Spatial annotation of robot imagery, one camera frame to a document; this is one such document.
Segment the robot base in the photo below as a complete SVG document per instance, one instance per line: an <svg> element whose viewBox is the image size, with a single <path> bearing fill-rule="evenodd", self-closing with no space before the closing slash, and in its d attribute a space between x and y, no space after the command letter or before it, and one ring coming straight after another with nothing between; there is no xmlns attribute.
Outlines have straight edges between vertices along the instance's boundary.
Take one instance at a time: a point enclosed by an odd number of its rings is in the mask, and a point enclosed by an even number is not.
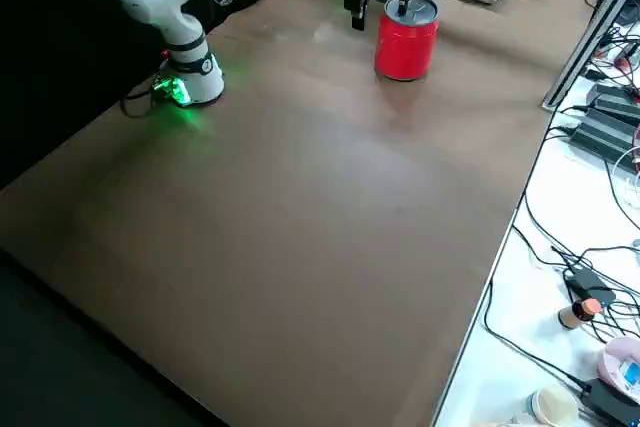
<svg viewBox="0 0 640 427"><path fill-rule="evenodd" d="M204 107L222 95L224 79L215 62L206 74L178 72L165 62L153 81L152 89L159 96L173 99L180 107Z"/></svg>

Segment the red can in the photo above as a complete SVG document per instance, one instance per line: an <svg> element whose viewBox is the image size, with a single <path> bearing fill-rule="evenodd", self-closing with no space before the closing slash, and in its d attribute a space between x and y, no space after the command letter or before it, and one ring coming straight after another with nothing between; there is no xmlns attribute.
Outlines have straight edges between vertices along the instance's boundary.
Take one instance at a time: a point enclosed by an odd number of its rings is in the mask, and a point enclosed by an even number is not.
<svg viewBox="0 0 640 427"><path fill-rule="evenodd" d="M394 80L415 80L427 73L438 32L433 0L410 0L405 15L399 0L389 0L380 18L376 70Z"/></svg>

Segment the black power adapter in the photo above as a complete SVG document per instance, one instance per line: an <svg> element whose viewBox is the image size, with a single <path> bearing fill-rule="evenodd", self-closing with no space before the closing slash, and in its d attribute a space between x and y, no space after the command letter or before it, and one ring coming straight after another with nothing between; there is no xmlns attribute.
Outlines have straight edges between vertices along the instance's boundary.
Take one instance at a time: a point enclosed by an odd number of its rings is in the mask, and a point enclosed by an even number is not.
<svg viewBox="0 0 640 427"><path fill-rule="evenodd" d="M611 422L609 425L640 426L640 405L600 379L587 382L580 400L585 407Z"/></svg>
<svg viewBox="0 0 640 427"><path fill-rule="evenodd" d="M595 84L587 105L634 127L640 124L640 104L622 87Z"/></svg>
<svg viewBox="0 0 640 427"><path fill-rule="evenodd" d="M596 299L603 307L616 300L616 294L590 269L573 269L567 276L567 287L580 300Z"/></svg>
<svg viewBox="0 0 640 427"><path fill-rule="evenodd" d="M633 152L630 151L636 127L595 109L589 109L581 120L571 136L572 145L611 164L622 157L620 168L632 174L637 173Z"/></svg>

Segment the black floor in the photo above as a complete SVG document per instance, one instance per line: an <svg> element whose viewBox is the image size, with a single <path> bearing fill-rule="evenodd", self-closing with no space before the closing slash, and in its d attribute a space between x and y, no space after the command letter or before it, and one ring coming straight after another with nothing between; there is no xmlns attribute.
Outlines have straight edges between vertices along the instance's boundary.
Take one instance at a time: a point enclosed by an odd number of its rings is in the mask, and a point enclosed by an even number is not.
<svg viewBox="0 0 640 427"><path fill-rule="evenodd" d="M224 426L0 251L0 425Z"/></svg>

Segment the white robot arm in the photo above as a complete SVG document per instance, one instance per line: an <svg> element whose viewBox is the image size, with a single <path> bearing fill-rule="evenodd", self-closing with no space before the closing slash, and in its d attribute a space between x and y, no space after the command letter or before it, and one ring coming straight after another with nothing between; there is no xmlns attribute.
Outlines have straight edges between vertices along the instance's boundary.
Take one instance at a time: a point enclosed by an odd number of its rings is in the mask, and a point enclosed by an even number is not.
<svg viewBox="0 0 640 427"><path fill-rule="evenodd" d="M120 0L127 13L160 30L169 50L152 86L180 106L215 101L224 89L222 71L209 50L202 24L182 12L188 0Z"/></svg>

